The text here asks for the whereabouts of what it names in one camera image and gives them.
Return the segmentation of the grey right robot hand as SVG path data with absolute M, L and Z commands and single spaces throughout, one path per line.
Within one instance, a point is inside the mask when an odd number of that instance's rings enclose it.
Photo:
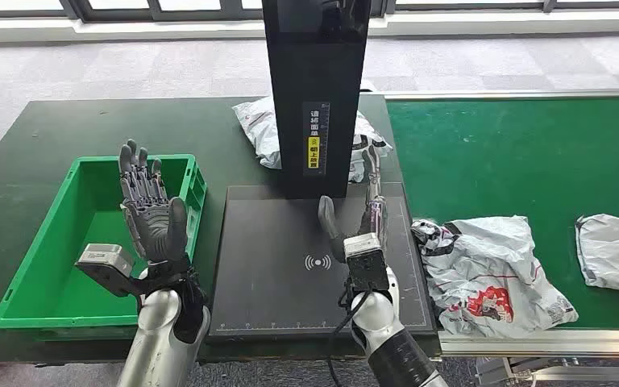
M 387 210 L 381 194 L 380 155 L 374 145 L 369 145 L 362 151 L 362 157 L 368 165 L 368 188 L 357 233 L 347 237 L 339 230 L 332 198 L 322 195 L 318 203 L 318 220 L 329 238 L 334 258 L 342 264 L 362 256 L 384 261 Z

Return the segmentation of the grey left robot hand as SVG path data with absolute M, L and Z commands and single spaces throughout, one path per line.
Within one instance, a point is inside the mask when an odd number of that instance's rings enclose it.
M 148 263 L 185 257 L 187 210 L 179 197 L 167 194 L 162 162 L 147 165 L 147 149 L 129 139 L 118 158 L 121 209 L 136 252 Z

